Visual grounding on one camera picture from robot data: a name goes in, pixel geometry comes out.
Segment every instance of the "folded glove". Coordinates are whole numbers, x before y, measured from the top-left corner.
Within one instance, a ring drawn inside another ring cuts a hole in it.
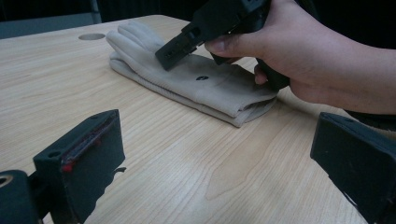
[[[189,55],[170,71],[163,70],[155,52],[164,43],[142,23],[120,25],[106,40],[116,51],[110,55],[116,72],[236,127],[264,114],[276,101],[277,91],[255,85],[252,74],[239,65],[216,65],[206,57]]]

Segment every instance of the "black device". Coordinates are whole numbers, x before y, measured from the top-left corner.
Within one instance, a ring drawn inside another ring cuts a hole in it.
[[[0,223],[83,223],[124,161],[120,115],[110,110],[82,121],[34,156],[36,171],[0,172]]]
[[[356,120],[321,113],[311,158],[368,223],[396,223],[396,141]]]
[[[258,31],[264,26],[270,4],[270,0],[210,0],[194,12],[192,21],[181,30],[181,34],[155,55],[163,68],[169,70],[206,41],[221,35]],[[217,64],[230,60],[212,56]],[[280,90],[289,85],[288,77],[279,74],[262,60],[258,59],[258,63],[273,89]]]

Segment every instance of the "wood grain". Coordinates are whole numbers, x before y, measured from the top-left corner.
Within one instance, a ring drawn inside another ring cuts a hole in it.
[[[187,24],[137,20],[165,40]],[[78,39],[126,22],[0,40],[0,170],[31,174],[35,154],[117,108],[127,170],[87,223],[365,223],[309,158],[318,113],[344,112],[285,89],[269,113],[236,129],[112,71],[105,39]]]

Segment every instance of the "person's arm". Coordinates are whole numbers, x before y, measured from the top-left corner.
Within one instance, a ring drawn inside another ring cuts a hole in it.
[[[396,50],[365,46],[328,29],[292,0],[272,0],[264,27],[205,43],[222,57],[263,59],[290,78],[299,98],[364,113],[396,115]],[[265,74],[255,69],[256,82]]]

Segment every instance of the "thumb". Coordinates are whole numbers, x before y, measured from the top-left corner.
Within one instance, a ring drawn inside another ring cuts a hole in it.
[[[252,34],[223,35],[205,42],[205,48],[213,54],[225,58],[255,57],[260,58],[262,47],[260,39]]]

